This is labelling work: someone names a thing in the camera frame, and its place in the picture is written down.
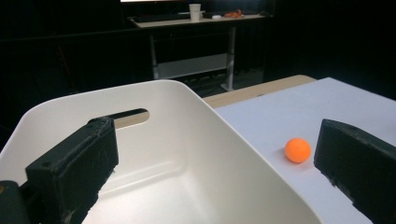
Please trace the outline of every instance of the ping pong ball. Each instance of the ping pong ball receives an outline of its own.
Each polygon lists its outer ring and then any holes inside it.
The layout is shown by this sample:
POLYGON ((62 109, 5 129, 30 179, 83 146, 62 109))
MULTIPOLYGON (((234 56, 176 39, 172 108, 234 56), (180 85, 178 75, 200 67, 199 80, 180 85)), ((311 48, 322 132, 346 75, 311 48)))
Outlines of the ping pong ball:
POLYGON ((292 138, 285 146, 285 154, 289 160, 301 163, 311 156, 311 146, 303 138, 292 138))

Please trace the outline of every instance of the white cup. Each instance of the white cup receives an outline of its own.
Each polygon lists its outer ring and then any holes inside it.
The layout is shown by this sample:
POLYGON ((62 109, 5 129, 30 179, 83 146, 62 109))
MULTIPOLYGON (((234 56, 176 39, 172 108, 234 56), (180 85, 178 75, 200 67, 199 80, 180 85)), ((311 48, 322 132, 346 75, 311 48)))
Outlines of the white cup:
POLYGON ((201 17, 201 4, 189 4, 192 22, 198 22, 201 17))

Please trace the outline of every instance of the orange object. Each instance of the orange object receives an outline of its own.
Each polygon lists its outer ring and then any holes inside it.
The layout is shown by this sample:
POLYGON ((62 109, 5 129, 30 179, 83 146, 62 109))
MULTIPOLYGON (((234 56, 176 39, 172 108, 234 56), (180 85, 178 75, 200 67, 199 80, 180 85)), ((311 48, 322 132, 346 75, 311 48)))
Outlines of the orange object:
POLYGON ((224 14, 224 17, 228 17, 228 18, 231 18, 231 17, 238 18, 238 17, 241 17, 241 16, 242 16, 241 9, 237 9, 234 12, 229 12, 229 13, 224 14))
POLYGON ((289 160, 301 163, 311 156, 311 146, 303 138, 292 138, 285 146, 285 154, 289 160))

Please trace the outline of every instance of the white table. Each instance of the white table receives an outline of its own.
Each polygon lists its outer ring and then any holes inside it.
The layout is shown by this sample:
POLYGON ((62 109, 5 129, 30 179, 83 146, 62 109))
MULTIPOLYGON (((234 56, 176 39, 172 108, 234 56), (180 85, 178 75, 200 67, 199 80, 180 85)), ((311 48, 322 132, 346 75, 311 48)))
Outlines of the white table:
POLYGON ((323 119, 342 121, 396 146, 396 102, 324 78, 259 96, 216 111, 268 160, 306 200, 324 223, 372 223, 314 166, 313 155, 323 119), (301 164, 289 162, 284 146, 306 139, 313 154, 301 164))
MULTIPOLYGON (((224 18, 218 20, 201 18, 199 22, 192 22, 190 19, 186 20, 175 20, 175 21, 151 21, 151 22, 136 22, 133 18, 128 18, 136 27, 145 28, 158 28, 158 27, 169 27, 179 26, 181 29, 185 27, 200 27, 204 24, 209 23, 222 23, 222 22, 239 22, 239 21, 253 21, 262 20, 264 16, 261 15, 246 15, 242 18, 224 18)), ((227 70, 227 80, 221 87, 226 91, 233 90, 233 65, 234 65, 234 54, 235 54, 235 26, 230 27, 228 32, 228 50, 226 53, 209 55, 206 57, 193 58, 180 60, 169 63, 158 63, 156 58, 155 49, 155 38, 151 35, 150 41, 150 53, 151 53, 151 66, 153 71, 153 78, 174 78, 183 77, 192 74, 198 74, 209 71, 216 71, 220 69, 227 70)))

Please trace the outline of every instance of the white table surface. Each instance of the white table surface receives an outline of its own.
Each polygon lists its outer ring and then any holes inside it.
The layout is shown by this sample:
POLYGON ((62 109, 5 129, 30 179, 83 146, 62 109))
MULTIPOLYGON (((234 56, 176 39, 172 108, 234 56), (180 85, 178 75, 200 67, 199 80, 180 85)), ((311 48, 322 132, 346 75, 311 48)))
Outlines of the white table surface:
POLYGON ((129 18, 132 23, 134 23, 139 28, 149 28, 149 27, 158 27, 158 26, 168 26, 168 25, 183 25, 183 24, 191 24, 191 25, 199 25, 202 23, 208 22, 219 22, 219 21, 241 21, 241 20, 251 20, 251 19, 259 19, 263 18, 261 15, 246 15, 241 18, 225 18, 221 17, 219 20, 212 20, 201 17, 198 22, 192 22, 190 19, 185 20, 174 20, 174 21, 150 21, 150 22, 136 22, 133 18, 129 18))
POLYGON ((334 119, 354 125, 396 146, 396 102, 332 78, 219 107, 233 126, 313 208, 324 223, 372 223, 314 166, 320 123, 334 119), (308 161, 284 156, 293 137, 306 139, 308 161))

